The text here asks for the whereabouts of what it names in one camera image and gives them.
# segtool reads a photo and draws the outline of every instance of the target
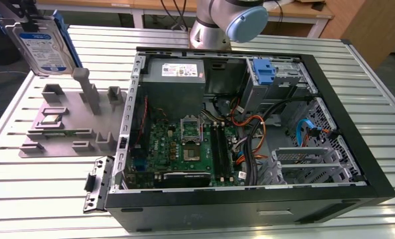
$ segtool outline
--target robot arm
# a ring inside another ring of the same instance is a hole
[[[190,33],[191,48],[227,50],[231,41],[251,41],[263,31],[267,21],[263,0],[200,0]]]

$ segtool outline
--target red cable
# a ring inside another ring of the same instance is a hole
[[[146,110],[144,110],[144,116],[143,116],[143,121],[142,121],[142,125],[139,127],[139,134],[138,134],[138,138],[136,138],[136,142],[135,142],[135,145],[134,145],[134,148],[135,146],[138,145],[138,142],[142,138],[142,133],[143,133],[143,126],[144,126],[144,121],[146,121],[146,118],[147,118],[147,109],[148,109],[148,98],[146,96]]]

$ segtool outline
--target table leg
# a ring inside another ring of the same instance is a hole
[[[144,28],[144,11],[143,9],[132,9],[134,27]]]
[[[310,38],[319,38],[322,35],[322,32],[325,30],[325,27],[327,25],[329,19],[327,18],[321,18],[318,19],[317,23],[314,24],[308,37]]]

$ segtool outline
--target aluminum table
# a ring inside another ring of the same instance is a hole
[[[128,89],[138,46],[187,47],[179,31],[71,26],[91,82]],[[395,187],[395,98],[351,45],[341,40],[260,36],[235,50],[312,54]],[[46,84],[79,91],[68,76],[31,73],[0,119],[0,238],[395,238],[395,198],[322,224],[128,234],[108,213],[83,214],[95,157],[20,158]]]

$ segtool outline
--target connector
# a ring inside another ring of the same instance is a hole
[[[327,133],[327,138],[335,140],[341,134],[341,130],[330,130],[330,132]]]
[[[318,137],[321,135],[322,131],[323,131],[323,128],[322,127],[315,127],[312,129],[310,129],[308,135],[311,137]]]

